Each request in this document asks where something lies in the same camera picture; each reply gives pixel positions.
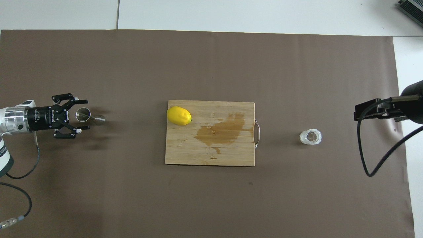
lemon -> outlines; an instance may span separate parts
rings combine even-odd
[[[186,125],[192,121],[190,112],[187,109],[178,106],[168,109],[168,120],[176,125]]]

cutting board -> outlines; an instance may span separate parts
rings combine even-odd
[[[253,102],[169,100],[192,116],[188,125],[168,121],[166,164],[254,166]]]

black vent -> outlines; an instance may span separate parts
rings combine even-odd
[[[414,0],[414,2],[419,5],[422,5],[423,7],[423,0]],[[398,6],[398,8],[423,27],[423,12],[417,6],[413,5],[410,1],[406,0],[403,1]]]

cutting board handle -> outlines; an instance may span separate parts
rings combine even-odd
[[[257,149],[258,142],[260,141],[260,126],[258,125],[257,119],[254,119],[254,125],[257,126],[257,142],[255,141],[255,127],[254,127],[254,148]]]

cable connector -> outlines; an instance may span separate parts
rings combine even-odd
[[[7,228],[11,225],[15,225],[18,221],[22,221],[23,219],[24,219],[24,216],[18,216],[18,217],[12,217],[8,220],[0,222],[0,230]]]

